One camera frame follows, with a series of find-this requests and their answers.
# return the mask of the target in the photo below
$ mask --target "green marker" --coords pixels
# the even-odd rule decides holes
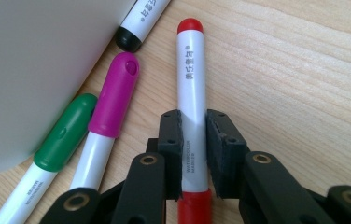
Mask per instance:
[[[34,163],[10,194],[0,210],[0,223],[24,223],[38,204],[50,183],[68,163],[88,132],[88,123],[97,97],[79,95],[65,109],[42,147],[34,155]]]

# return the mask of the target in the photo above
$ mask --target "pen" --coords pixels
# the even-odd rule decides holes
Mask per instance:
[[[136,52],[170,0],[138,0],[115,33],[118,47]]]
[[[34,162],[0,209],[0,223],[24,223],[88,131],[94,95],[79,95],[65,109],[34,155]]]
[[[139,63],[132,53],[122,52],[110,64],[70,189],[99,189],[138,74]]]
[[[201,23],[189,18],[177,28],[177,92],[181,111],[182,198],[178,223],[211,223],[205,149],[205,64]]]

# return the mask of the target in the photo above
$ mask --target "green marker cap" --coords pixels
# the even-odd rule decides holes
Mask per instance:
[[[59,172],[68,163],[85,134],[97,103],[97,97],[84,93],[65,109],[34,155],[34,163],[40,168]]]

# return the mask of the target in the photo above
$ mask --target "table top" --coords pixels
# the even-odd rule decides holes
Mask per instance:
[[[351,185],[351,1],[179,0],[135,53],[140,78],[100,191],[124,180],[147,140],[158,137],[161,114],[177,108],[176,27],[188,17],[204,26],[207,108],[226,113],[251,150],[276,156],[302,186],[326,195]],[[120,52],[111,42],[79,93],[98,95]],[[68,190],[81,150],[28,223]],[[0,208],[31,163],[0,173]],[[243,223],[238,200],[212,202],[213,223]],[[176,223],[174,201],[167,223]]]

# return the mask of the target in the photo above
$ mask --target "purple marker cap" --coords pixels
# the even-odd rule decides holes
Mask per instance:
[[[88,126],[90,132],[119,137],[138,74],[139,64],[132,53],[122,52],[114,58]]]

